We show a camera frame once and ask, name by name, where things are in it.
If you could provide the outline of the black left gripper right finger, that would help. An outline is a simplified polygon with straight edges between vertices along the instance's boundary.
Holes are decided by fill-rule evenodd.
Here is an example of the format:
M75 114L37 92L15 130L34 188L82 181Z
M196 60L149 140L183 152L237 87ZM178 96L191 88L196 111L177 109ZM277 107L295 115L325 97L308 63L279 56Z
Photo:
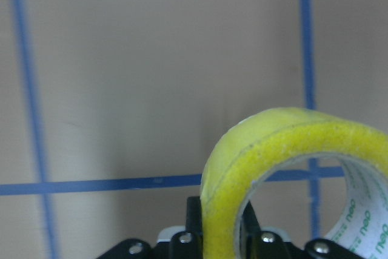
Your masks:
M251 202L242 214L242 258L255 258L261 228Z

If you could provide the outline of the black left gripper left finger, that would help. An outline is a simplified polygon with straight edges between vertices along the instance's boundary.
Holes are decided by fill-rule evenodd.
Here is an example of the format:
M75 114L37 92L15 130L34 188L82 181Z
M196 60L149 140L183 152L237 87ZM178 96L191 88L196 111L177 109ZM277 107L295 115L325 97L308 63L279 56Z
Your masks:
M202 210L200 197L188 197L186 201L185 232L203 240Z

